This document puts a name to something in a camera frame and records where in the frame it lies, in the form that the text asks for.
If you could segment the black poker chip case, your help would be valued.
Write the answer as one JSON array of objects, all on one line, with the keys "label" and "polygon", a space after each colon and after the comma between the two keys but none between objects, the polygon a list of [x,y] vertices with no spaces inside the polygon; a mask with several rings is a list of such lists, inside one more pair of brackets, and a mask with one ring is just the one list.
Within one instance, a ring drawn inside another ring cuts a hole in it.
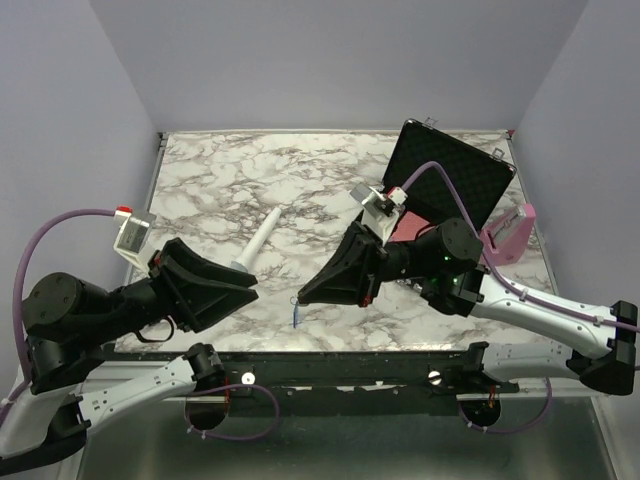
[{"label": "black poker chip case", "polygon": [[[402,126],[382,177],[385,193],[400,187],[424,163],[435,161],[454,185],[476,230],[481,230],[516,175],[507,162],[414,119]],[[440,224],[462,216],[442,176],[434,168],[405,190],[406,209]]]}]

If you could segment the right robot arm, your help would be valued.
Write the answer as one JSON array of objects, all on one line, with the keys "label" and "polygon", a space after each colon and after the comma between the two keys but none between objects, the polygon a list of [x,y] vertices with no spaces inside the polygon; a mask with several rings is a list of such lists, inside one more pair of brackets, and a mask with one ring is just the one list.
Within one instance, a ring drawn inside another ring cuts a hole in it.
[{"label": "right robot arm", "polygon": [[365,308],[382,284],[419,280],[420,295],[443,315],[503,322],[554,341],[536,353],[514,347],[486,348],[464,362],[460,379],[480,392],[495,380],[560,377],[578,380],[599,393],[626,396],[636,378],[639,309],[618,301],[590,305],[530,289],[502,276],[483,259],[483,243],[454,218],[410,241],[379,240],[358,221],[348,227],[324,267],[298,292],[300,305],[356,305]]}]

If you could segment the white cylindrical tube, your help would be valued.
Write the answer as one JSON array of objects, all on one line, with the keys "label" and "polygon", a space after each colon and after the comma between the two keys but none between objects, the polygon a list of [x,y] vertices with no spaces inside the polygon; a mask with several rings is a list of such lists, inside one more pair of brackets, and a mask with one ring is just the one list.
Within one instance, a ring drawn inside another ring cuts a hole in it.
[{"label": "white cylindrical tube", "polygon": [[245,273],[250,272],[260,249],[275,228],[281,213],[282,210],[279,207],[275,207],[266,216],[241,254],[230,263],[232,269]]}]

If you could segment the pink card holder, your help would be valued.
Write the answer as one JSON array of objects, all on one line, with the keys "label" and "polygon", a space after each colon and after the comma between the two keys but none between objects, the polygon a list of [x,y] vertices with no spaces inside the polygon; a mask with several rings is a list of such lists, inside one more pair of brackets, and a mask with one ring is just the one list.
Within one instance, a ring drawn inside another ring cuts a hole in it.
[{"label": "pink card holder", "polygon": [[523,256],[535,220],[534,207],[526,203],[505,211],[481,230],[484,255],[492,265],[511,265]]}]

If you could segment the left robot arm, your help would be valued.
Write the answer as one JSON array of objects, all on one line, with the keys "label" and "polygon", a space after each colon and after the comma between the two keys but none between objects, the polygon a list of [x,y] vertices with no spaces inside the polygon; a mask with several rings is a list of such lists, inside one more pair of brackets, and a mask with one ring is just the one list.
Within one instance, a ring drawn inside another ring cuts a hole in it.
[{"label": "left robot arm", "polygon": [[77,393],[105,362],[106,344],[164,320],[198,333],[258,298],[254,275],[208,261],[180,239],[155,251],[147,268],[145,278],[113,291],[53,273],[23,301],[31,379],[1,416],[3,475],[57,463],[138,408],[195,392],[209,395],[223,385],[218,354],[197,343],[149,374]]}]

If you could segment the aluminium frame rail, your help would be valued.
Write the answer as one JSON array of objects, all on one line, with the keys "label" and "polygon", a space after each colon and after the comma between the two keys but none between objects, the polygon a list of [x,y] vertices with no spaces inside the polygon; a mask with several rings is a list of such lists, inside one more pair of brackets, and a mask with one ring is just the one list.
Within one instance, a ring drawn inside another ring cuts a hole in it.
[{"label": "aluminium frame rail", "polygon": [[[519,387],[518,394],[526,397],[544,398],[547,385],[542,378],[524,378],[512,380]],[[606,394],[582,385],[578,380],[568,378],[552,378],[549,380],[554,398],[601,397]]]}]

